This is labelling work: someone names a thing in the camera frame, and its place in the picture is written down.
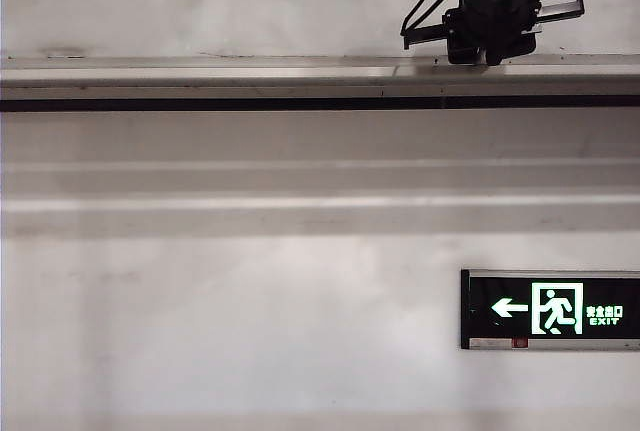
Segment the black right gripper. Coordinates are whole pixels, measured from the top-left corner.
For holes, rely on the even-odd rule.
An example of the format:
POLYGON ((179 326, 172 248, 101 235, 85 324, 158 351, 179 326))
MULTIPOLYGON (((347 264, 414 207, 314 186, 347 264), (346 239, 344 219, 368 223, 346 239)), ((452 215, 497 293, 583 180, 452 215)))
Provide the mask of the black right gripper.
POLYGON ((457 7, 443 15, 445 26, 406 28, 402 32, 404 49, 444 40, 447 31, 451 64, 475 64, 484 59, 487 65, 497 66, 535 51, 532 28, 537 12, 539 20, 570 20, 581 17, 585 5, 584 0, 542 7, 541 0, 459 0, 457 7))

